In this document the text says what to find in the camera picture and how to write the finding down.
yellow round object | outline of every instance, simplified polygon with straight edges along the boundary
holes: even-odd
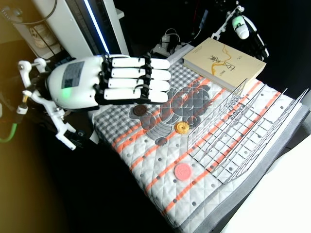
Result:
[[[175,131],[180,134],[188,133],[190,125],[186,122],[180,121],[175,124]]]

quilted mat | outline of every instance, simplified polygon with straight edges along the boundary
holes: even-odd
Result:
[[[239,105],[247,104],[256,94],[250,106],[252,112],[239,118],[235,126],[226,131],[221,146],[215,144],[221,132],[232,121],[232,114],[224,113],[222,123],[215,123],[204,131],[200,140],[189,148],[188,136],[202,123],[230,93],[182,65],[174,62],[170,69],[172,78],[168,91],[169,101],[163,105],[148,105],[147,113],[133,113],[136,104],[111,105],[101,108],[93,115],[94,128],[101,139],[107,140],[128,165],[139,186],[151,202],[176,230],[192,233],[212,211],[223,202],[247,178],[252,167],[262,156],[258,156],[252,167],[243,175],[228,182],[238,167],[247,159],[256,143],[264,137],[269,127],[292,102],[287,96],[260,81],[254,80],[244,88]],[[242,138],[248,127],[268,109],[261,125],[256,125],[252,137]],[[190,125],[186,134],[175,131],[176,123],[184,121]],[[238,153],[216,171],[211,168],[219,164],[217,155],[228,154],[234,149]],[[188,179],[179,179],[174,172],[176,166],[186,164],[190,168]]]

wire rack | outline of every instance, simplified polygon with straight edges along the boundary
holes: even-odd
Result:
[[[246,80],[244,80],[224,101],[219,104],[188,136],[188,150],[204,137],[206,131],[212,127],[220,117],[235,105],[242,94]]]
[[[265,86],[246,105],[240,104],[240,108],[231,117],[216,119],[218,123],[215,125],[216,121],[213,122],[214,127],[217,128],[215,131],[205,131],[204,135],[198,131],[199,137],[192,137],[204,139],[207,133],[210,134],[208,139],[205,139],[205,142],[198,145],[198,148],[192,150],[189,155],[221,183],[236,179],[250,168],[280,125],[307,92],[305,91],[296,101],[293,101],[275,122],[271,122],[265,116],[284,92],[269,107],[266,107],[263,114],[260,114],[255,112],[253,104],[264,88]],[[215,116],[225,112],[221,109],[215,110],[217,111]]]

book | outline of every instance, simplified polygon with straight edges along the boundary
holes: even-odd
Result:
[[[211,38],[183,58],[186,67],[231,92],[245,79],[246,85],[255,79],[266,65],[255,57]]]

pink round object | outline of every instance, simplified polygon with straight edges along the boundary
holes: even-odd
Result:
[[[178,164],[174,169],[174,173],[177,179],[185,181],[191,176],[191,167],[188,164]]]

